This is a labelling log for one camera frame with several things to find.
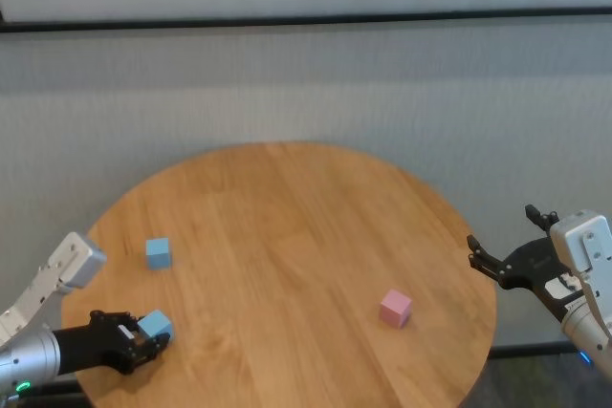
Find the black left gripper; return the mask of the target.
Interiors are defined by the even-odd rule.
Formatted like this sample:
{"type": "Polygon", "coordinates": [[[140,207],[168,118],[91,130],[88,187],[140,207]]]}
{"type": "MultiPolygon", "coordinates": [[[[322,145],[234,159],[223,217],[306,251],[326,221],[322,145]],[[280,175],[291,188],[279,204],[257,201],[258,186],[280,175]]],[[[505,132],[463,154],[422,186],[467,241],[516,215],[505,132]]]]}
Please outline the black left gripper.
{"type": "Polygon", "coordinates": [[[128,311],[91,311],[91,324],[53,331],[59,349],[58,373],[66,375],[102,366],[128,375],[135,370],[135,363],[156,359],[168,347],[171,335],[138,338],[134,344],[118,326],[138,328],[138,322],[139,317],[128,311]]]}

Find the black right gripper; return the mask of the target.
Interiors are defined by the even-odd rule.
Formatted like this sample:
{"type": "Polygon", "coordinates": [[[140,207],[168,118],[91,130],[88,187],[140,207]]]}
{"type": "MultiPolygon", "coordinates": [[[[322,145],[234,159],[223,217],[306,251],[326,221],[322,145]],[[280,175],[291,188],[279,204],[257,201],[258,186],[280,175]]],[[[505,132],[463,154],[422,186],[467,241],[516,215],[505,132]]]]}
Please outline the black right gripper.
{"type": "MultiPolygon", "coordinates": [[[[524,210],[527,219],[544,232],[559,221],[555,211],[541,213],[533,204],[526,204],[524,210]]],[[[490,255],[472,234],[467,236],[467,244],[471,268],[504,290],[530,290],[558,322],[568,312],[568,305],[583,296],[579,280],[559,261],[549,237],[518,247],[505,260],[490,255]]]]}

